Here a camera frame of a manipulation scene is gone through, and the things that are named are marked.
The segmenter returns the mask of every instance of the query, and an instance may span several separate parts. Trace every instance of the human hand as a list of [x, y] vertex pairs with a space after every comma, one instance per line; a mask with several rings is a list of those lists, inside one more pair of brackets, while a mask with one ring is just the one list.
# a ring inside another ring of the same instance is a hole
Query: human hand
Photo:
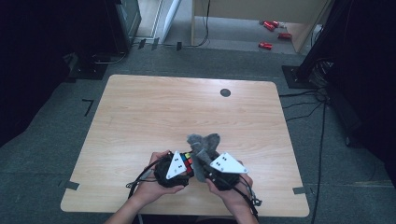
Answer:
[[[166, 150], [165, 152], [153, 152], [151, 154], [151, 159], [148, 164], [152, 164], [161, 157], [164, 157], [166, 154], [168, 154], [168, 152], [169, 150]], [[147, 177], [147, 180], [150, 180], [152, 178], [155, 178], [154, 172], [151, 172], [151, 174]], [[140, 206], [144, 207], [149, 203], [155, 202], [164, 194], [175, 194], [182, 189], [184, 189], [184, 186], [165, 188], [158, 184], [158, 182], [141, 181], [130, 200], [139, 202]]]
[[[240, 176], [240, 181], [235, 187], [250, 198], [251, 195], [246, 184], [252, 188], [253, 180], [246, 174], [241, 174]], [[238, 223], [258, 223], [257, 219], [251, 214], [250, 206], [242, 195], [234, 189], [220, 191], [210, 179], [206, 180], [206, 184], [209, 186], [210, 192], [218, 195], [223, 200], [224, 205]]]

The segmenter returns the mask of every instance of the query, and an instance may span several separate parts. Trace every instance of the table leg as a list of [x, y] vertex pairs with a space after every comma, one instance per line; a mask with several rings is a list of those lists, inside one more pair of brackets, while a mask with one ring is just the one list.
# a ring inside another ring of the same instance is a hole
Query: table leg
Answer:
[[332, 9], [333, 0], [323, 2], [322, 9], [318, 10], [318, 14], [313, 17], [310, 23], [290, 23], [288, 22], [288, 32], [293, 35], [291, 40], [296, 52], [301, 52], [305, 42], [309, 36], [314, 32], [315, 28], [324, 18], [329, 16]]
[[195, 0], [192, 0], [192, 11], [191, 11], [191, 45], [194, 46], [195, 37]]
[[166, 15], [165, 25], [163, 27], [163, 37], [161, 38], [161, 42], [165, 40], [168, 35], [169, 29], [171, 28], [172, 22], [176, 16], [178, 7], [180, 6], [181, 0], [173, 0], [171, 7], [169, 8], [168, 14]]

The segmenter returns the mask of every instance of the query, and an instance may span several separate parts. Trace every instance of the plush toy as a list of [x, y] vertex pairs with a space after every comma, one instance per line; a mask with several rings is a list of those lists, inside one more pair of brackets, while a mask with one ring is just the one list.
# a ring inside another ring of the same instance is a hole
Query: plush toy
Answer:
[[205, 182], [204, 165], [209, 166], [219, 155], [216, 148], [219, 145], [220, 136], [217, 133], [212, 133], [206, 137], [202, 137], [194, 133], [187, 137], [187, 142], [192, 149], [191, 158], [195, 177], [198, 181]]

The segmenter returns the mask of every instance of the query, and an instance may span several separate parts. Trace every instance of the cable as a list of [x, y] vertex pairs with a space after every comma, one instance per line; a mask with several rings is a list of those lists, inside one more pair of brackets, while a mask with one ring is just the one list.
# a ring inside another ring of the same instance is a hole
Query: cable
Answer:
[[247, 202], [247, 204], [249, 205], [249, 207], [250, 207], [250, 209], [251, 209], [251, 212], [252, 212], [252, 215], [253, 215], [257, 220], [259, 220], [259, 215], [258, 215], [259, 212], [257, 211], [257, 209], [256, 209], [256, 207], [255, 207], [255, 204], [253, 203], [253, 201], [251, 201], [251, 200], [249, 199], [249, 197], [248, 197], [244, 192], [242, 192], [241, 190], [239, 190], [239, 189], [236, 188], [235, 186], [231, 186], [227, 181], [225, 181], [223, 178], [221, 178], [221, 177], [219, 177], [219, 176], [216, 176], [215, 178], [216, 178], [217, 181], [220, 181], [220, 182], [222, 182], [223, 184], [228, 185], [228, 186], [231, 187], [233, 190], [235, 190], [236, 192], [238, 192], [238, 193], [244, 198], [244, 200]]
[[248, 182], [246, 181], [246, 179], [245, 179], [244, 177], [242, 177], [241, 175], [240, 175], [239, 177], [241, 177], [241, 178], [245, 181], [245, 183], [242, 183], [242, 184], [245, 185], [245, 186], [247, 187], [247, 189], [248, 189], [250, 195], [252, 195], [253, 192], [252, 192], [252, 189], [251, 189], [251, 186], [249, 185], [249, 183], [248, 183]]
[[346, 40], [347, 40], [347, 27], [349, 24], [350, 11], [352, 10], [353, 3], [354, 3], [354, 0], [351, 0], [350, 6], [349, 6], [349, 11], [346, 16], [346, 28], [345, 28], [345, 32], [344, 32], [344, 42], [343, 42], [344, 44], [346, 43]]
[[[207, 11], [206, 11], [206, 21], [205, 17], [203, 16], [203, 24], [206, 30], [206, 34], [202, 42], [198, 45], [188, 45], [188, 46], [183, 46], [183, 48], [199, 48], [201, 47], [207, 40], [209, 40], [209, 27], [208, 27], [208, 20], [209, 20], [209, 11], [210, 11], [210, 0], [207, 2]], [[140, 43], [133, 43], [132, 46], [139, 45]], [[158, 46], [165, 46], [165, 47], [176, 47], [176, 45], [171, 45], [171, 44], [157, 44]]]
[[[323, 25], [320, 26], [320, 30], [315, 34], [315, 43], [317, 42], [318, 36], [322, 33], [322, 31], [323, 31]], [[315, 30], [313, 30], [312, 34], [311, 34], [311, 48], [313, 46], [312, 37], [314, 37], [314, 32], [315, 32]]]
[[146, 167], [143, 172], [137, 177], [137, 179], [134, 182], [128, 183], [125, 187], [128, 189], [131, 189], [131, 191], [129, 192], [129, 196], [128, 198], [131, 198], [131, 196], [134, 194], [134, 189], [136, 189], [137, 184], [142, 181], [142, 176], [144, 175], [149, 175], [148, 171], [149, 169], [154, 166], [155, 164], [157, 164], [158, 162], [162, 161], [165, 157], [161, 157], [158, 160], [152, 162], [148, 167]]
[[202, 40], [202, 42], [199, 45], [192, 46], [193, 48], [201, 47], [206, 42], [206, 40], [209, 38], [209, 27], [207, 24], [208, 19], [209, 19], [209, 9], [210, 9], [210, 0], [207, 1], [206, 22], [204, 22], [206, 35], [205, 35], [204, 39]]
[[315, 223], [315, 219], [316, 219], [316, 216], [317, 216], [317, 209], [318, 209], [318, 200], [319, 200], [320, 183], [321, 183], [321, 168], [322, 168], [321, 164], [322, 164], [322, 152], [323, 152], [323, 139], [324, 139], [325, 120], [326, 120], [326, 103], [324, 103], [324, 106], [323, 106], [322, 128], [321, 128], [320, 145], [319, 145], [318, 188], [317, 188], [317, 194], [316, 194], [317, 197], [315, 199], [314, 211], [312, 212], [311, 224]]
[[122, 54], [121, 58], [118, 59], [118, 60], [116, 60], [116, 61], [114, 61], [114, 62], [107, 62], [107, 63], [94, 62], [94, 63], [98, 63], [98, 64], [113, 64], [113, 63], [119, 63], [122, 59], [125, 58], [125, 55], [126, 55], [125, 52], [122, 52], [121, 54]]
[[293, 97], [293, 96], [299, 96], [299, 95], [306, 95], [307, 93], [316, 92], [316, 91], [318, 91], [318, 90], [315, 90], [315, 91], [303, 91], [303, 92], [300, 92], [300, 93], [292, 93], [292, 94], [283, 94], [283, 95], [279, 95], [279, 97]]
[[287, 109], [287, 108], [290, 108], [290, 107], [292, 107], [292, 106], [295, 106], [295, 105], [314, 105], [314, 104], [317, 104], [318, 102], [303, 102], [303, 103], [296, 103], [296, 104], [292, 104], [292, 105], [288, 105], [288, 106], [282, 106], [282, 109]]
[[323, 105], [323, 103], [319, 103], [319, 104], [311, 111], [311, 113], [309, 113], [308, 115], [304, 115], [304, 116], [300, 116], [300, 117], [295, 117], [295, 118], [291, 118], [291, 119], [286, 119], [286, 121], [290, 121], [290, 120], [292, 120], [292, 119], [303, 119], [303, 118], [308, 118], [308, 117], [311, 116], [311, 115], [315, 112], [315, 110], [317, 110], [318, 107], [320, 107], [321, 105]]

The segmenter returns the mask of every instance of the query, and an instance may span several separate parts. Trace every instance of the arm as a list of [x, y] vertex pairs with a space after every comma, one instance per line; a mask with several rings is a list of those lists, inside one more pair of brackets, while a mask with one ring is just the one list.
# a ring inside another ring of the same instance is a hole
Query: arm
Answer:
[[[159, 153], [154, 152], [151, 155], [151, 159], [149, 163], [152, 163], [159, 158], [165, 156], [168, 151]], [[148, 178], [154, 177], [154, 174], [151, 173]], [[152, 203], [159, 199], [164, 194], [175, 194], [178, 191], [184, 189], [183, 186], [175, 186], [173, 188], [164, 188], [159, 185], [157, 182], [140, 182], [134, 195], [129, 198], [125, 204], [111, 216], [106, 224], [109, 223], [127, 223], [131, 224], [134, 221], [134, 217], [136, 214], [149, 203]]]
[[[253, 185], [253, 180], [248, 175], [241, 175], [246, 179], [250, 186]], [[227, 209], [235, 217], [236, 221], [241, 224], [258, 224], [258, 220], [251, 214], [250, 207], [244, 198], [235, 190], [219, 191], [215, 184], [209, 179], [206, 180], [210, 192], [218, 195], [224, 202]], [[249, 196], [245, 185], [238, 183], [236, 187]]]

